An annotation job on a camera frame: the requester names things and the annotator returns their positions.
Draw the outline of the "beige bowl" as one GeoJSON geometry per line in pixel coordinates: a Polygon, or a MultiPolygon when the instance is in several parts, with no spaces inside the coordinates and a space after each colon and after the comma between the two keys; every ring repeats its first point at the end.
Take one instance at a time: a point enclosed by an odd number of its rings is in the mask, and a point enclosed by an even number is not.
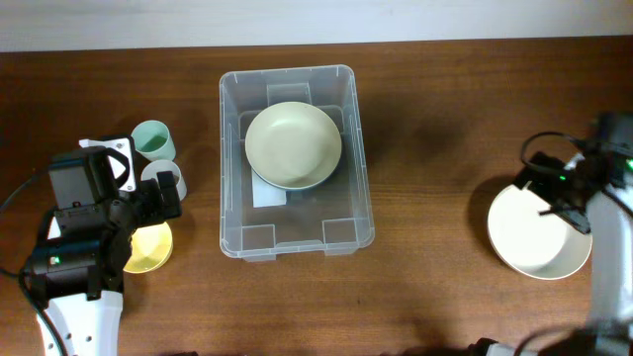
{"type": "Polygon", "coordinates": [[[244,148],[247,161],[325,162],[340,160],[342,138],[322,109],[301,102],[272,105],[249,125],[244,148]]]}

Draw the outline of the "dark blue bowl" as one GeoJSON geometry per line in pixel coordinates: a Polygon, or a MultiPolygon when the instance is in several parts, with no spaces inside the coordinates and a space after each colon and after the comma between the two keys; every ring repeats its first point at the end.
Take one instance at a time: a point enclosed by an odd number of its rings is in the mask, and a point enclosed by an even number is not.
{"type": "Polygon", "coordinates": [[[271,185],[299,191],[322,184],[335,172],[338,165],[339,160],[321,163],[266,160],[251,162],[251,169],[271,185]]]}

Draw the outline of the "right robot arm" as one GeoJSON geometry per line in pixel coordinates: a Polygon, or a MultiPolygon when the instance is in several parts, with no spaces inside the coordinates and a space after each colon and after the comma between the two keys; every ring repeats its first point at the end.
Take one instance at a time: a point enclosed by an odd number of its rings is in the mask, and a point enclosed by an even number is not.
{"type": "Polygon", "coordinates": [[[482,338],[472,355],[528,355],[552,333],[563,339],[542,355],[629,355],[632,352],[632,116],[605,113],[585,138],[564,137],[578,151],[569,161],[543,152],[492,201],[489,241],[511,269],[560,280],[591,264],[591,308],[583,326],[533,332],[517,346],[482,338]]]}

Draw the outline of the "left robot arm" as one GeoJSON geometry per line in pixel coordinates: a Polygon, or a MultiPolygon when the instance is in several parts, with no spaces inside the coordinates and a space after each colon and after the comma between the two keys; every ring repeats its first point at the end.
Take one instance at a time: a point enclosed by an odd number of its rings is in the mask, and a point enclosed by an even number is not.
{"type": "Polygon", "coordinates": [[[131,162],[104,146],[57,155],[47,173],[56,204],[20,271],[20,288],[46,354],[115,355],[132,236],[181,216],[175,178],[163,171],[126,193],[131,162]]]}

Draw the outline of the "cream white bowl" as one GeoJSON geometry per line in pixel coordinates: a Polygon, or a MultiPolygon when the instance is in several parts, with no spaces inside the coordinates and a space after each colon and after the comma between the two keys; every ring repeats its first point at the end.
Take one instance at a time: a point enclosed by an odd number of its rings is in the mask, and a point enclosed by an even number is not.
{"type": "Polygon", "coordinates": [[[511,269],[538,280],[567,278],[586,264],[592,236],[556,215],[542,216],[550,208],[529,190],[510,184],[490,205],[489,241],[497,256],[511,269]]]}

